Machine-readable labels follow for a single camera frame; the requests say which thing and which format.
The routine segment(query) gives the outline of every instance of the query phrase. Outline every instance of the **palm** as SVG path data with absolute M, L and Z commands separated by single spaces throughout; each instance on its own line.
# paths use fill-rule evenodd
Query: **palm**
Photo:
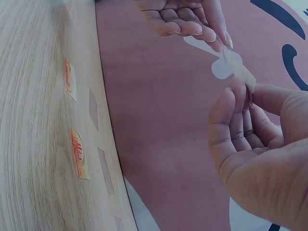
M 212 109 L 210 149 L 224 186 L 239 205 L 287 225 L 289 220 L 277 218 L 291 214 L 295 220 L 302 214 L 308 188 L 308 180 L 299 181 L 308 174 L 308 94 L 280 89 L 277 94 L 277 88 L 269 88 L 257 86 L 254 103 L 279 115 L 282 129 L 260 107 L 248 109 L 246 87 L 235 79 Z
M 194 36 L 214 50 L 233 47 L 219 0 L 135 0 L 150 28 L 161 36 Z

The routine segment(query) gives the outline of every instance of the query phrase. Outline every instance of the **wood grain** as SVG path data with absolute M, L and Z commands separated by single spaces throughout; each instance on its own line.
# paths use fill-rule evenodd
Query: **wood grain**
M 75 68 L 77 102 L 64 92 L 64 57 Z M 76 176 L 69 127 L 82 138 L 90 180 Z M 114 217 L 137 230 L 115 148 L 94 3 L 0 0 L 0 230 L 116 231 Z

